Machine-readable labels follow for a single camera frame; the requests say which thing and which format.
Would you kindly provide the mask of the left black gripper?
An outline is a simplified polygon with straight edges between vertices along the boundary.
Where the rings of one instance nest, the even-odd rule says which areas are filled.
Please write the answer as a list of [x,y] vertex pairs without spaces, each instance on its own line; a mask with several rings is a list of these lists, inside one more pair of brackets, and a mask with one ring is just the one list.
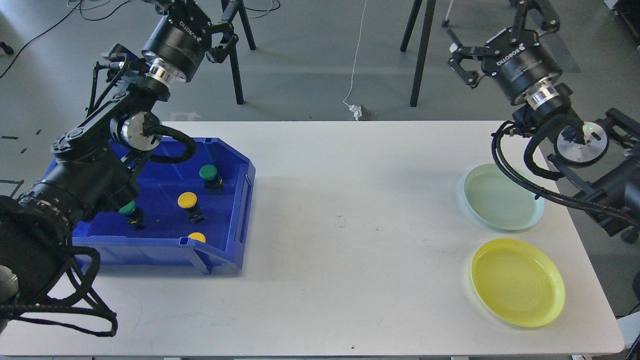
[[[236,60],[239,37],[231,23],[235,16],[246,20],[243,0],[220,0],[221,22],[208,25],[211,19],[195,0],[147,0],[156,6],[162,18],[142,48],[148,61],[162,59],[177,68],[183,82],[189,83],[205,57],[211,63],[222,64],[227,58]],[[211,47],[211,37],[222,34],[219,44]]]

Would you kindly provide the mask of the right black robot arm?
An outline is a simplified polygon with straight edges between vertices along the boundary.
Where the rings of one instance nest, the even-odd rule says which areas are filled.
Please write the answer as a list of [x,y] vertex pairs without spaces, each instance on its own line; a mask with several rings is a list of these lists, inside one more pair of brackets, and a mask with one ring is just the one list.
[[[492,134],[498,169],[535,198],[583,211],[608,235],[633,244],[639,239],[639,123],[618,109],[583,121],[573,110],[571,89],[559,82],[562,69],[541,44],[555,34],[560,19],[548,0],[512,0],[513,24],[485,44],[468,47],[452,29],[450,68],[474,89],[494,79],[518,109]],[[538,186],[519,174],[502,150],[505,136],[528,139],[526,168],[553,182],[565,178],[578,189],[567,196]]]

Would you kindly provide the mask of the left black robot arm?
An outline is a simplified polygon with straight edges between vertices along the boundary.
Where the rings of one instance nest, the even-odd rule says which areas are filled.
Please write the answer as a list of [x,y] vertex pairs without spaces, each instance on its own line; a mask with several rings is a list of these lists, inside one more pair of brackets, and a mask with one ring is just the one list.
[[14,199],[1,197],[1,328],[10,321],[53,325],[114,337],[115,312],[93,284],[101,256],[73,244],[78,223],[133,209],[137,178],[148,162],[180,164],[197,142],[163,125],[154,105],[167,102],[175,82],[190,82],[203,60],[231,63],[237,104],[243,89],[233,20],[240,16],[256,49],[244,1],[223,0],[214,22],[195,0],[156,0],[161,19],[136,55],[116,44],[93,68],[86,118],[51,145],[55,167]]

